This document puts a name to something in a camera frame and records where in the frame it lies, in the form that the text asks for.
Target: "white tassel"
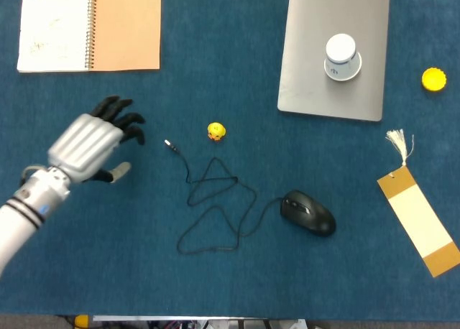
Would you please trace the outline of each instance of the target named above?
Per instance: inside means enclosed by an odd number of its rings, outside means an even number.
[[[406,159],[412,154],[414,150],[414,136],[412,135],[412,149],[410,150],[409,154],[408,149],[405,146],[404,131],[402,129],[387,131],[386,139],[390,140],[396,150],[401,154],[402,165],[405,166]]]

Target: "gray laptop lid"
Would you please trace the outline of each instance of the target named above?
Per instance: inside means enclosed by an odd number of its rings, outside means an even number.
[[[380,121],[390,0],[289,0],[278,109]],[[326,43],[351,35],[362,56],[352,80],[324,72]]]

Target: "black cable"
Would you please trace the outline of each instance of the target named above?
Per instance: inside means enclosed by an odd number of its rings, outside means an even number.
[[[269,320],[264,320],[264,326],[265,326],[265,329],[272,329],[272,326],[270,325]]]
[[[190,184],[190,185],[195,185],[194,187],[192,187],[192,190],[190,191],[190,193],[188,195],[188,198],[187,198],[187,205],[189,207],[195,207],[196,205],[199,205],[199,204],[201,204],[201,203],[203,203],[203,202],[205,202],[207,200],[210,200],[211,198],[214,198],[217,195],[220,195],[220,194],[232,189],[236,185],[240,185],[241,187],[243,187],[244,189],[248,190],[252,194],[252,200],[249,203],[249,205],[247,206],[246,210],[244,211],[243,216],[239,220],[237,228],[235,228],[232,225],[229,216],[226,214],[225,210],[220,205],[213,205],[213,206],[209,207],[208,209],[206,209],[204,212],[202,212],[201,215],[198,217],[198,219],[194,223],[192,223],[184,231],[184,233],[182,233],[180,235],[178,243],[177,243],[177,246],[176,246],[176,248],[177,248],[177,250],[178,250],[178,252],[180,254],[192,255],[192,254],[201,254],[201,253],[207,252],[207,251],[235,251],[235,250],[237,250],[239,248],[240,239],[245,238],[245,237],[249,237],[252,234],[254,234],[259,229],[260,225],[262,224],[262,221],[263,221],[263,219],[265,217],[265,213],[267,212],[268,208],[271,207],[274,203],[277,203],[280,200],[282,200],[282,198],[275,198],[275,199],[271,200],[268,204],[266,204],[266,206],[262,210],[262,213],[260,214],[259,220],[257,221],[256,225],[249,232],[244,233],[244,232],[242,232],[242,226],[243,226],[245,220],[247,219],[247,216],[249,215],[249,212],[254,207],[254,204],[255,204],[255,202],[257,200],[257,192],[256,192],[256,190],[253,189],[252,187],[244,184],[241,180],[239,180],[239,178],[237,176],[233,175],[230,172],[229,168],[224,164],[224,162],[221,159],[216,158],[216,157],[212,158],[209,161],[208,166],[205,169],[205,172],[203,173],[203,175],[200,177],[199,180],[191,180],[190,179],[190,177],[191,177],[190,176],[190,165],[188,164],[188,161],[185,158],[185,156],[179,151],[179,149],[177,149],[176,146],[171,144],[168,140],[165,140],[165,143],[169,148],[171,148],[171,150],[173,150],[175,153],[177,153],[179,155],[179,157],[182,159],[182,161],[183,161],[183,163],[185,165],[185,168],[187,170],[187,175],[185,176],[185,182],[187,184]],[[224,169],[225,173],[227,174],[226,177],[207,178],[209,170],[211,169],[212,164],[215,163],[215,162],[219,163],[222,166],[222,168]],[[205,182],[213,182],[213,181],[217,181],[217,180],[231,180],[232,183],[229,186],[227,186],[227,187],[225,187],[223,189],[220,189],[220,190],[218,190],[218,191],[216,191],[214,193],[211,193],[210,195],[207,195],[207,196],[205,196],[205,197],[203,197],[203,198],[201,198],[199,200],[193,200],[194,195],[196,194],[196,192],[198,191],[198,189],[200,188],[200,186],[202,184],[204,184]],[[196,249],[196,250],[184,250],[184,249],[182,249],[181,243],[183,242],[183,239],[212,210],[218,210],[222,214],[222,216],[224,217],[228,227],[231,229],[231,231],[235,235],[235,238],[236,238],[235,244],[233,246],[209,246],[209,247],[206,247],[206,248],[200,248],[200,249]]]
[[[149,329],[154,329],[158,324],[158,321],[156,320],[148,320],[147,321],[147,326],[149,327]]]

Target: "yellow object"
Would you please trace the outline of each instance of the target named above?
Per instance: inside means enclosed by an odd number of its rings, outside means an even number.
[[[75,317],[75,328],[89,328],[89,316],[79,315]]]
[[[208,137],[211,140],[218,141],[225,136],[225,127],[219,122],[213,122],[208,125]]]
[[[440,91],[446,86],[447,77],[439,68],[429,68],[423,72],[422,84],[429,91]]]

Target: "computer mouse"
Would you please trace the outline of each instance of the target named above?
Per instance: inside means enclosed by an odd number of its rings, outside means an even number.
[[[281,215],[317,236],[330,236],[336,230],[336,219],[331,212],[299,190],[289,192],[282,199]]]

